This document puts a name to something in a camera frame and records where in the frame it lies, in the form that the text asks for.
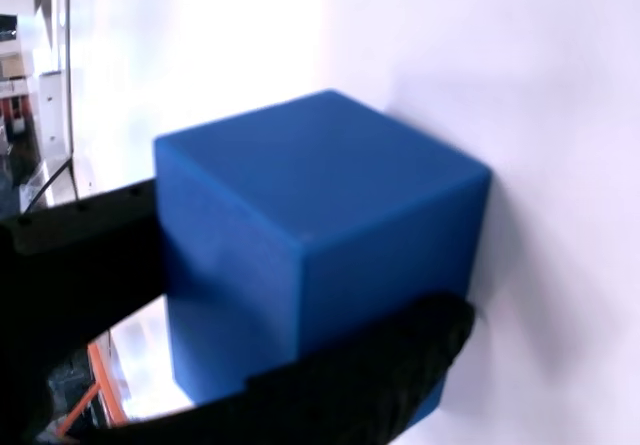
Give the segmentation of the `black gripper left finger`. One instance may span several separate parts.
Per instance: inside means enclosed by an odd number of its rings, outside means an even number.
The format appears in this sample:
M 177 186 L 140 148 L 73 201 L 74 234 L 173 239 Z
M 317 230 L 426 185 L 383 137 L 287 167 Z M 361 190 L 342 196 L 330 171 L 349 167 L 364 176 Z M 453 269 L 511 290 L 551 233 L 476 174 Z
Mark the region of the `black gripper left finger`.
M 2 221 L 2 443 L 46 427 L 52 369 L 164 292 L 155 200 L 147 180 Z

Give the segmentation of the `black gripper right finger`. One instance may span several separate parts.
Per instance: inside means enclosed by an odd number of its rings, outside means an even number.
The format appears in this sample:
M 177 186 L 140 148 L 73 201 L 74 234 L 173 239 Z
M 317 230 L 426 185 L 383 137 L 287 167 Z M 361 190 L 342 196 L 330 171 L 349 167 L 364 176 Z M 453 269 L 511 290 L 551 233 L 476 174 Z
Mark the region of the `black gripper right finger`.
M 83 444 L 388 444 L 463 349 L 474 308 L 418 299 L 336 345 L 175 415 L 84 434 Z

